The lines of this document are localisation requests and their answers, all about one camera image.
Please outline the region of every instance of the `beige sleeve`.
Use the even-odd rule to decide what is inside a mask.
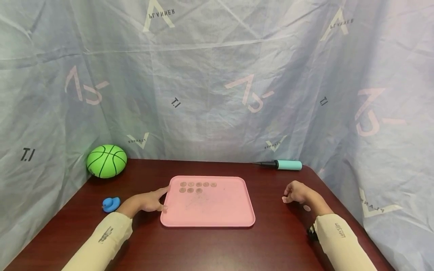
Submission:
[[[376,271],[348,223],[336,214],[318,216],[314,223],[319,243],[336,271]]]
[[[103,271],[132,233],[132,219],[108,214],[62,271]]]

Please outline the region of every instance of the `fabric backdrop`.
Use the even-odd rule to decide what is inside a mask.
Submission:
[[[433,270],[433,74],[431,0],[2,0],[0,268],[116,144],[301,160],[396,269]]]

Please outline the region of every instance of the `pink tray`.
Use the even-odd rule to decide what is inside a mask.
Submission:
[[[250,227],[255,213],[239,177],[175,176],[160,221],[166,227]]]

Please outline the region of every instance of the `green basketball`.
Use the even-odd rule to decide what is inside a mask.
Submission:
[[[87,156],[86,167],[92,175],[107,179],[118,175],[127,164],[127,154],[115,145],[102,145]]]

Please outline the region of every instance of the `blue rubber duck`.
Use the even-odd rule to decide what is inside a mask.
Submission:
[[[118,197],[115,198],[106,198],[102,202],[102,210],[104,212],[113,212],[121,205],[121,199]]]

